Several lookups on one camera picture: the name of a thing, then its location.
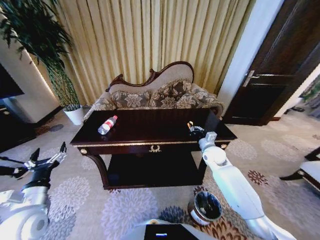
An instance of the door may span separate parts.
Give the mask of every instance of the door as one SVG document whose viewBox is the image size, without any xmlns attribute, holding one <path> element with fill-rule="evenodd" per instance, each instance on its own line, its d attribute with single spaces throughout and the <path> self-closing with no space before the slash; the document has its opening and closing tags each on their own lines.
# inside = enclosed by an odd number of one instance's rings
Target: door
<svg viewBox="0 0 320 240">
<path fill-rule="evenodd" d="M 265 125 L 320 62 L 318 0 L 285 0 L 241 87 L 225 123 Z"/>
</svg>

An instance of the potted plant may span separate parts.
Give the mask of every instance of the potted plant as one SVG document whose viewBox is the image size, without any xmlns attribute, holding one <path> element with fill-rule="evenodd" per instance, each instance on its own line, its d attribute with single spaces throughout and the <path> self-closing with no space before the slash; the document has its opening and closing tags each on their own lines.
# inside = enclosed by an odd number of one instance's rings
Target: potted plant
<svg viewBox="0 0 320 240">
<path fill-rule="evenodd" d="M 75 88 L 65 72 L 61 55 L 66 55 L 65 44 L 71 46 L 71 37 L 55 19 L 52 7 L 45 0 L 1 0 L 0 30 L 10 48 L 11 42 L 19 42 L 17 49 L 22 57 L 26 50 L 43 62 L 48 71 L 53 91 L 63 107 L 63 111 L 75 125 L 80 125 L 84 117 Z"/>
</svg>

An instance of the coffee table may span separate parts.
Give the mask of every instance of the coffee table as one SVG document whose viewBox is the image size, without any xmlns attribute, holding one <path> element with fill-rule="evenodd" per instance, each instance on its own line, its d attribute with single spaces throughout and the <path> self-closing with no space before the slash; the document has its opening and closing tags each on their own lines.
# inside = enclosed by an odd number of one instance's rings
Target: coffee table
<svg viewBox="0 0 320 240">
<path fill-rule="evenodd" d="M 106 134 L 99 126 L 117 115 Z M 200 151 L 187 122 L 215 131 L 216 146 L 225 149 L 237 137 L 206 108 L 94 111 L 71 141 L 98 167 L 104 189 L 201 185 L 206 163 L 191 155 Z M 111 154 L 107 169 L 100 155 Z"/>
</svg>

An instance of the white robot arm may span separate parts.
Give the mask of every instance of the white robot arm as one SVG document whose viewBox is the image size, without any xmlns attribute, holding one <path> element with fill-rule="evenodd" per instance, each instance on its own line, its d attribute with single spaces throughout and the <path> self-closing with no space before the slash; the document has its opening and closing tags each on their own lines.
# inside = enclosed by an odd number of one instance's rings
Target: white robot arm
<svg viewBox="0 0 320 240">
<path fill-rule="evenodd" d="M 0 192 L 1 239 L 37 240 L 45 234 L 49 219 L 46 201 L 50 188 L 51 171 L 67 156 L 66 143 L 53 157 L 37 160 L 40 149 L 32 154 L 24 165 L 33 172 L 32 180 L 21 192 L 13 190 Z"/>
<path fill-rule="evenodd" d="M 264 213 L 260 198 L 240 170 L 233 166 L 226 152 L 215 146 L 217 134 L 208 132 L 199 140 L 202 157 L 228 204 L 257 236 L 266 240 L 294 240 L 288 231 L 274 224 Z"/>
</svg>

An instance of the plastic bottle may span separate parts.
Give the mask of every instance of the plastic bottle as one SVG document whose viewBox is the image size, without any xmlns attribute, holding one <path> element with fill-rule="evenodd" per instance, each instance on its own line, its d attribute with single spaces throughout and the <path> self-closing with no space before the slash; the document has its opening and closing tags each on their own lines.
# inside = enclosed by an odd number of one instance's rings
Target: plastic bottle
<svg viewBox="0 0 320 240">
<path fill-rule="evenodd" d="M 105 121 L 99 128 L 98 133 L 101 135 L 106 135 L 107 132 L 116 124 L 118 117 L 114 115 L 113 117 L 110 117 Z"/>
</svg>

